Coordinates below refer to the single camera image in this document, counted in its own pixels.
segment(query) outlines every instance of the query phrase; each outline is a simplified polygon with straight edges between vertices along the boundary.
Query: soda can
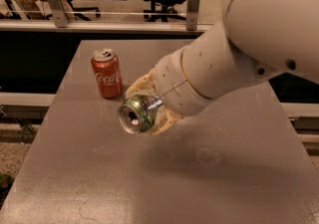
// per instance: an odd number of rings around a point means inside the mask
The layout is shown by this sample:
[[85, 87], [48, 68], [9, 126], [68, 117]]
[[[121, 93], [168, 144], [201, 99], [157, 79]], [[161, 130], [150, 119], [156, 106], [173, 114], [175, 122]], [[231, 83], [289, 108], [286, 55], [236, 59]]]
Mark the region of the soda can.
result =
[[96, 51], [91, 65], [101, 96], [105, 99], [119, 96], [123, 87], [119, 58], [114, 51], [112, 49]]

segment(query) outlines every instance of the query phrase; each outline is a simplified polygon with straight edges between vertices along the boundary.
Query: coca-cola can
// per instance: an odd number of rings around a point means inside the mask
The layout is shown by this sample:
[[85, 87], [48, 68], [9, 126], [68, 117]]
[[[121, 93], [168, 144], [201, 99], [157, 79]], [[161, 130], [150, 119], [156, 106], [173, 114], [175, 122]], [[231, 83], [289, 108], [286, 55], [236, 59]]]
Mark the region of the coca-cola can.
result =
[[112, 99], [122, 93], [119, 58], [112, 49], [96, 51], [91, 65], [103, 98]]

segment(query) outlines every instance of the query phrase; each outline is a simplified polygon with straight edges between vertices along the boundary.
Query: gray table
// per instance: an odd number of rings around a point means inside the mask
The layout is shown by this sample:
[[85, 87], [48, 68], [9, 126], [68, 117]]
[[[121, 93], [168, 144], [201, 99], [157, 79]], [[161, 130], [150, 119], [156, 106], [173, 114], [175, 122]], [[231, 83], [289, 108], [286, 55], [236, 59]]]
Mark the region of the gray table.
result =
[[318, 173], [268, 84], [166, 133], [128, 135], [90, 59], [113, 48], [125, 85], [188, 41], [82, 42], [0, 212], [12, 223], [317, 223]]

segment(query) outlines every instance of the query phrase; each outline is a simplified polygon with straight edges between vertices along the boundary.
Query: metal post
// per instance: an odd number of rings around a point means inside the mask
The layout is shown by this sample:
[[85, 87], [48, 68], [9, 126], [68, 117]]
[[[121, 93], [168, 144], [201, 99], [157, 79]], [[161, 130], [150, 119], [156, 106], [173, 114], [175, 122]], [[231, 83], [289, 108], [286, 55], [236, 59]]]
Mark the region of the metal post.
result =
[[187, 0], [186, 29], [189, 31], [197, 29], [199, 2], [200, 0]]
[[69, 19], [64, 12], [61, 0], [48, 0], [54, 24], [58, 28], [65, 28], [69, 24]]

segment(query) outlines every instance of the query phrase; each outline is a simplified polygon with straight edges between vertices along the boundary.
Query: can lid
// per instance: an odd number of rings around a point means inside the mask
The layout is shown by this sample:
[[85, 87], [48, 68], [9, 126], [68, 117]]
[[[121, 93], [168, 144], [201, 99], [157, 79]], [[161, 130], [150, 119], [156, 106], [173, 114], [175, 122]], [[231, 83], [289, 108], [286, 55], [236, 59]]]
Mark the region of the can lid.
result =
[[97, 62], [105, 62], [111, 60], [114, 55], [115, 54], [112, 49], [103, 49], [95, 51], [93, 54], [93, 59]]

